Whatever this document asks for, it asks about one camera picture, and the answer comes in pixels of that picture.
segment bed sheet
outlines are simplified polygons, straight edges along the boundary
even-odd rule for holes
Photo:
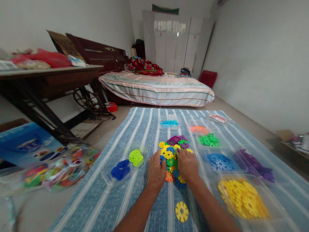
[[[160,106],[201,107],[215,98],[207,85],[193,78],[146,76],[130,72],[110,72],[99,81],[123,99]]]

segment white wardrobe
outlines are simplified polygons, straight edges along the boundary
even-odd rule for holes
[[[187,67],[200,77],[213,19],[143,11],[146,59],[165,72]]]

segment label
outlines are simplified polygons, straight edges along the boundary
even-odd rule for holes
[[[175,115],[173,115],[173,114],[170,114],[170,115],[169,115],[169,118],[170,118],[171,121],[176,120]]]
[[[221,122],[221,123],[225,123],[225,122],[226,122],[226,119],[225,119],[225,118],[220,117],[220,116],[218,116],[218,115],[216,115],[216,114],[211,114],[210,117],[212,117],[213,119],[215,119],[215,120],[217,120],[217,121],[219,121],[219,122]]]

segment red box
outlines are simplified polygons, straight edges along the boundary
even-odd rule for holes
[[[106,105],[107,110],[111,113],[111,112],[115,112],[118,111],[118,107],[116,105],[116,103],[114,102],[110,102],[109,105]]]
[[[204,70],[200,76],[199,81],[212,88],[217,79],[217,74],[218,73],[216,72]]]

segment striped bedspread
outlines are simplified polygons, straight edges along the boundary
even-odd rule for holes
[[[210,112],[225,115],[223,111],[132,108],[49,231],[112,231],[145,187],[148,162],[118,187],[106,184],[100,173],[102,168],[108,162],[116,164],[124,159],[123,153],[119,152],[124,145],[139,141],[151,156],[157,151],[159,142],[173,135],[183,134],[189,139],[190,148],[200,163],[200,176],[224,205],[217,190],[218,175],[203,165],[202,150],[198,149],[195,137],[189,130],[190,119],[202,119],[207,128],[219,130],[231,149],[236,149],[240,144],[254,146],[259,153],[257,159],[269,162],[271,168],[287,179],[286,185],[268,187],[285,209],[286,220],[281,224],[263,223],[259,227],[237,220],[243,231],[308,231],[309,184],[238,124],[231,121],[227,126],[222,126],[205,119]],[[179,130],[160,129],[161,118],[169,114],[184,122]],[[178,221],[175,215],[175,206],[179,201],[185,202],[189,209],[189,218],[185,223]],[[166,182],[152,208],[145,231],[209,231],[209,228],[192,192],[188,188],[179,190],[174,184]]]
[[[123,99],[150,105],[200,107],[212,102],[215,97],[211,88],[193,78],[110,72],[99,80]]]

